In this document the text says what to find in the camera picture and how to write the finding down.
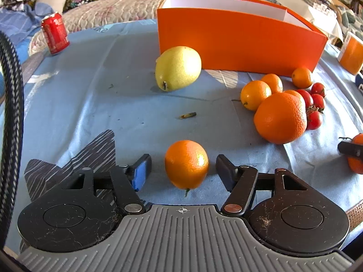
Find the large orange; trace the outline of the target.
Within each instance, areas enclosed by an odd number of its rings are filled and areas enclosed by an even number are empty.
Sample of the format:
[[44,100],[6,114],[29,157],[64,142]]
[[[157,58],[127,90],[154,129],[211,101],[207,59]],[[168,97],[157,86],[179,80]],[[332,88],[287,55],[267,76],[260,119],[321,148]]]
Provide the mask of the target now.
[[307,129],[304,100],[277,93],[259,105],[253,122],[258,134],[273,144],[287,144],[298,139]]
[[[351,140],[353,144],[363,145],[363,134],[360,133]],[[363,174],[362,150],[357,151],[358,155],[347,158],[349,168],[356,174]]]

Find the lone small tangerine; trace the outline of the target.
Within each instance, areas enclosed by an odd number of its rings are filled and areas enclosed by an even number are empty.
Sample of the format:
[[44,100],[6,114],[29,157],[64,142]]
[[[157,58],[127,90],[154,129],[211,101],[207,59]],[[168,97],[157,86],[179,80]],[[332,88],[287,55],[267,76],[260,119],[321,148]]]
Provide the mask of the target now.
[[208,156],[204,148],[191,140],[173,143],[164,157],[170,182],[182,190],[198,188],[208,173]]

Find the red cherry tomato front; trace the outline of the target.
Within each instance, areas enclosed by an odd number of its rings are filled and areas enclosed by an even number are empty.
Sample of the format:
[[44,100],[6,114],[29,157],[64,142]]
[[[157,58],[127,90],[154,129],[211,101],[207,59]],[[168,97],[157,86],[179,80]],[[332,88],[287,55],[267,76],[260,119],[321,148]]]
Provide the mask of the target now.
[[309,111],[307,121],[307,130],[316,130],[322,125],[322,114],[319,111]]

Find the red cherry tomato right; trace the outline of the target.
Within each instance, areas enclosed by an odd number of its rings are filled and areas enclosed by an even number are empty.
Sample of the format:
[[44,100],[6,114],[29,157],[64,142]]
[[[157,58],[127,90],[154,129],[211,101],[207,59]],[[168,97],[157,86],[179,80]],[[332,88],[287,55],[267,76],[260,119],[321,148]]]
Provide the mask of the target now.
[[319,111],[323,112],[325,109],[325,101],[324,97],[319,94],[312,94],[311,98],[313,99],[313,106]]

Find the red cherry tomato middle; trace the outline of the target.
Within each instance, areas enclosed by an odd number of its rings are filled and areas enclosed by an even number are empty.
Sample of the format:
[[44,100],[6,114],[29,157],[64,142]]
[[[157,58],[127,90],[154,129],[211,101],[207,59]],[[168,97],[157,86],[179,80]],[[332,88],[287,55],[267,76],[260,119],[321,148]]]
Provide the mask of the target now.
[[297,92],[303,97],[306,109],[314,104],[312,96],[306,90],[299,89]]

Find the long brown patterned ruler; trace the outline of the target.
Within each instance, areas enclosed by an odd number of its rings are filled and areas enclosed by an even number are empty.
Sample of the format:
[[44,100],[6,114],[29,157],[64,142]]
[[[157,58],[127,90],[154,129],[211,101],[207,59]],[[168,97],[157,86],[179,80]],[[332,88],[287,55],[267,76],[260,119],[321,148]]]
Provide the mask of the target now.
[[346,211],[349,219],[349,232],[353,231],[363,222],[363,201]]

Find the dark blue cloth pouch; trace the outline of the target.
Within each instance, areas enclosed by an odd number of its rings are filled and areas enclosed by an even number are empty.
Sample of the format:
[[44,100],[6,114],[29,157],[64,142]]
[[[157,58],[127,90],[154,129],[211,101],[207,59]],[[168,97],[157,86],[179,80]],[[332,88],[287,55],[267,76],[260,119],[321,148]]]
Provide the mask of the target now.
[[361,73],[358,73],[355,77],[355,85],[356,87],[363,92],[363,77]]

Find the small tangerine by box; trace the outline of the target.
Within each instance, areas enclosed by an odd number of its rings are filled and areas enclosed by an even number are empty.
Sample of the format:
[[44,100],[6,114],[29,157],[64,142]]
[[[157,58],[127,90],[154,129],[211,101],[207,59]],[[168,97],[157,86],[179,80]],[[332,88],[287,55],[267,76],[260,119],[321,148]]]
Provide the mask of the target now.
[[292,83],[300,89],[309,88],[313,82],[308,68],[297,68],[292,73]]

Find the small tangerine back left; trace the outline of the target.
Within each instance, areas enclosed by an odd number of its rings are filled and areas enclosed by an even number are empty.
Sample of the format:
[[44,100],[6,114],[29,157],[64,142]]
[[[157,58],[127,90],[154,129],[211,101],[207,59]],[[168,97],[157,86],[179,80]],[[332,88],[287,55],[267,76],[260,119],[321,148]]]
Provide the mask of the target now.
[[268,84],[261,80],[254,80],[243,87],[240,92],[240,101],[249,111],[256,111],[259,105],[271,95]]

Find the orange cylindrical container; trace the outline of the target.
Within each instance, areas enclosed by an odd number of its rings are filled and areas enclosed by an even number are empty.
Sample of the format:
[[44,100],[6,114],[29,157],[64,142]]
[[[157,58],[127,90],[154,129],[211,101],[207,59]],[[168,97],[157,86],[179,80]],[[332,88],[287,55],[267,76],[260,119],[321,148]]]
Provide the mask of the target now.
[[357,75],[362,69],[362,40],[352,32],[348,32],[337,58],[339,64],[352,75]]

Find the blue tablecloth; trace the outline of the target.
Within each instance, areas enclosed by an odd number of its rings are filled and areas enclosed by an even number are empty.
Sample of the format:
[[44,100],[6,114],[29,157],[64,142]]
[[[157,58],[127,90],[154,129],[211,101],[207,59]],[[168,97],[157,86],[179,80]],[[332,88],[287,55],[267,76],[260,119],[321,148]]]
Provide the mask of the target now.
[[[191,86],[164,93],[156,85],[159,56],[152,20],[118,23],[69,36],[70,46],[46,56],[25,85],[22,166],[39,159],[65,166],[100,133],[114,133],[116,163],[133,164],[151,155],[153,168],[139,196],[157,204],[222,205],[228,193],[215,171],[217,155],[260,172],[286,168],[348,210],[362,200],[362,176],[337,151],[342,137],[362,132],[362,93],[354,77],[326,46],[313,79],[326,89],[319,129],[281,146],[256,132],[253,113],[240,91],[259,74],[239,73],[228,82],[202,72]],[[180,116],[190,112],[188,119]],[[192,140],[206,150],[208,176],[185,193],[168,180],[164,155],[171,144]]]

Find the orange cardboard box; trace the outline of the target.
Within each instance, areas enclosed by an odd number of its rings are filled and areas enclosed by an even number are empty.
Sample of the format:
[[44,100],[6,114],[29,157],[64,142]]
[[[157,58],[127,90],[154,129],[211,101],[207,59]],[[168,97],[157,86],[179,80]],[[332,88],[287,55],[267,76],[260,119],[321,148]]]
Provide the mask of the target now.
[[264,0],[163,0],[161,52],[187,46],[203,69],[277,74],[313,71],[327,36],[294,11]]

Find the red soda can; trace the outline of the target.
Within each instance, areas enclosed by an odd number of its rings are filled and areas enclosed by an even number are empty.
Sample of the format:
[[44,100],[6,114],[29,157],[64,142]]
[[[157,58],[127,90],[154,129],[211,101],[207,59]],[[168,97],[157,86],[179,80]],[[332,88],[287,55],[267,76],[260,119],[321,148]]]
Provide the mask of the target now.
[[69,46],[68,34],[62,16],[58,12],[44,17],[41,21],[41,29],[52,55],[58,54]]

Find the quilted sofa cover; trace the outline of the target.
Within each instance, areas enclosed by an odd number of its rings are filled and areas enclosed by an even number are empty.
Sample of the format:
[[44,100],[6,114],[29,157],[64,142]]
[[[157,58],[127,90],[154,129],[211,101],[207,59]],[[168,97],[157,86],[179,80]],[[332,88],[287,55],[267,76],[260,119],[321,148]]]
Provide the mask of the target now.
[[62,15],[67,33],[112,23],[154,19],[163,0],[98,0],[78,6]]

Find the blue striped bedsheet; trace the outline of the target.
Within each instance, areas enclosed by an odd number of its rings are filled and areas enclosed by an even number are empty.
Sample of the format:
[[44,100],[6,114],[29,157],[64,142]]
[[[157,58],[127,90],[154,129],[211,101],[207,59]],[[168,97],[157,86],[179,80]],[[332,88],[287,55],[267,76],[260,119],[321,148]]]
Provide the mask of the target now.
[[52,14],[54,10],[42,2],[33,8],[27,4],[21,11],[1,8],[1,31],[3,31],[14,44],[20,63],[29,57],[28,47],[31,38],[41,29],[42,19]]

